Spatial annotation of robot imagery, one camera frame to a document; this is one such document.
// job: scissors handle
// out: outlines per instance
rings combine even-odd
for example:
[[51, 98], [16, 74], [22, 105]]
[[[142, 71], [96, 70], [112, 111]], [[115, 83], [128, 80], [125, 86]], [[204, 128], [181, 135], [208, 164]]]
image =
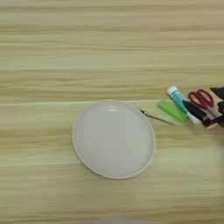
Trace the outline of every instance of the scissors handle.
[[205, 101], [203, 101], [203, 98], [201, 98], [197, 92], [190, 92], [188, 95], [188, 98], [191, 102], [193, 102], [195, 105], [197, 105], [201, 109], [207, 109], [207, 104]]
[[214, 98], [204, 89], [199, 89], [197, 92], [190, 92], [188, 98], [201, 109], [214, 107]]
[[203, 99], [204, 102], [206, 102], [206, 105], [210, 108], [214, 107], [214, 98], [204, 89], [199, 89], [197, 91], [197, 94]]

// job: wood grain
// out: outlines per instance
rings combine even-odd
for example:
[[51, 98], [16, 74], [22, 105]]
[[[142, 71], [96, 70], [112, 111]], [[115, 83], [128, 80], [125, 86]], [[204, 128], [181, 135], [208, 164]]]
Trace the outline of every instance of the wood grain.
[[120, 181], [89, 171], [71, 138], [93, 101], [173, 121], [157, 109], [169, 86], [223, 86], [223, 27], [221, 0], [1, 0], [0, 223], [223, 224], [221, 128], [152, 120], [153, 163]]
[[221, 0], [2, 0], [0, 102], [160, 99], [174, 84], [216, 86], [223, 9]]

